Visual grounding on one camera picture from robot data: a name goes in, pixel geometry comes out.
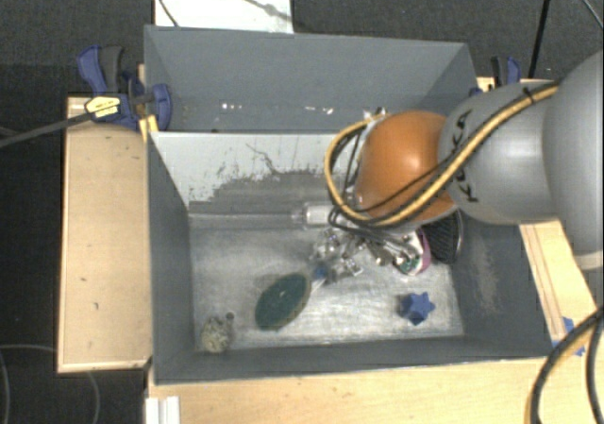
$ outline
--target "wooden board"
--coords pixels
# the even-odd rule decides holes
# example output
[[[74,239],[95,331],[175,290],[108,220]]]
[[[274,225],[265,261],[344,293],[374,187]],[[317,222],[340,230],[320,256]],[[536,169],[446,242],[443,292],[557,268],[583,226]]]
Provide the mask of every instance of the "wooden board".
[[[84,101],[70,99],[68,116]],[[143,155],[125,128],[67,131],[59,372],[141,367],[151,356]]]

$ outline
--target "yellow cable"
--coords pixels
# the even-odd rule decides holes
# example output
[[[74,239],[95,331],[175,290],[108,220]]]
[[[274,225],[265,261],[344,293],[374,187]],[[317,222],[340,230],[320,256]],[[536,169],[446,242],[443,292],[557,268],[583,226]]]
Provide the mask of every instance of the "yellow cable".
[[[441,191],[443,189],[443,187],[447,183],[447,180],[450,177],[452,177],[455,173],[458,172],[461,165],[472,155],[474,150],[476,150],[476,148],[480,144],[482,144],[489,135],[491,135],[491,133],[497,127],[499,127],[503,123],[507,122],[518,112],[526,109],[530,105],[540,102],[540,101],[545,100],[546,98],[550,97],[557,90],[558,90],[557,86],[551,86],[551,87],[548,87],[539,92],[532,93],[531,96],[526,96],[526,97],[518,100],[518,102],[511,105],[506,110],[503,110],[497,116],[495,116],[491,120],[489,120],[489,122],[486,123],[476,133],[476,135],[468,141],[467,145],[455,157],[453,162],[451,162],[445,168],[443,173],[440,176],[438,176],[428,186],[428,188],[419,197],[417,197],[417,199],[415,199],[404,210],[392,215],[391,217],[389,217],[387,219],[383,219],[383,220],[377,222],[376,226],[390,226],[392,224],[399,223],[399,222],[403,221],[404,219],[408,218],[411,214],[420,210],[428,201],[430,201],[439,191]],[[329,190],[331,197],[335,201],[338,208],[341,209],[345,214],[347,214],[348,216],[350,216],[352,218],[360,219],[361,221],[371,221],[372,218],[370,216],[367,216],[366,214],[362,214],[360,212],[354,211],[350,206],[348,206],[344,202],[344,200],[338,193],[335,183],[333,182],[333,177],[331,175],[331,168],[329,167],[330,161],[331,161],[331,155],[333,154],[333,150],[335,149],[336,145],[345,136],[347,136],[348,134],[350,134],[351,132],[354,132],[355,130],[357,130],[359,128],[366,127],[370,122],[372,122],[373,120],[376,120],[378,118],[381,118],[381,117],[383,117],[383,115],[373,117],[373,118],[370,118],[367,120],[363,120],[350,127],[345,128],[342,132],[340,132],[338,135],[336,135],[336,137],[333,141],[331,141],[331,144],[327,148],[326,157],[324,160],[324,169],[325,169],[325,177],[326,177],[326,182],[327,182],[327,189]]]

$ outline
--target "blue sticker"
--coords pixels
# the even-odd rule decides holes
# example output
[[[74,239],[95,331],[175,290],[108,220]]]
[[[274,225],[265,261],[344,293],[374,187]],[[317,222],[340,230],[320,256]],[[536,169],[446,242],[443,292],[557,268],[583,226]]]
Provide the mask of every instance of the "blue sticker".
[[[573,322],[572,318],[567,318],[566,316],[562,317],[562,322],[564,323],[564,328],[566,329],[566,333],[571,332],[575,328],[575,322]],[[552,340],[552,344],[557,346],[560,343],[560,340]],[[582,357],[585,353],[585,347],[581,347],[579,350],[575,352],[575,355]]]

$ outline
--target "microphone stand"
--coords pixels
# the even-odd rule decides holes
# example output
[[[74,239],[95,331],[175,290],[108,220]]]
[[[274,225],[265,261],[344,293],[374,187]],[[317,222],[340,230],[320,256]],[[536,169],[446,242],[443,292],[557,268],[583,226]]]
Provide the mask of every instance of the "microphone stand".
[[[544,37],[545,21],[547,21],[547,13],[549,12],[549,3],[551,0],[544,0],[541,8],[541,18],[539,19],[539,27],[537,28],[537,35],[535,37],[535,44],[532,48],[532,57],[530,59],[530,68],[528,68],[528,77],[535,77],[535,70],[537,68],[537,59],[539,59],[539,51],[541,49],[541,42]]]

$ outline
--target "green oval object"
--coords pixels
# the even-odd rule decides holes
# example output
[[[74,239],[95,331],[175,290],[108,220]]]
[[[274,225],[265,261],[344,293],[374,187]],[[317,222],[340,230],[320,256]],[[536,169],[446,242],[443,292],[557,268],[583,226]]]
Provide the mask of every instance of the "green oval object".
[[[256,325],[278,330],[296,318],[310,296],[310,281],[300,273],[279,278],[262,292],[256,304]]]

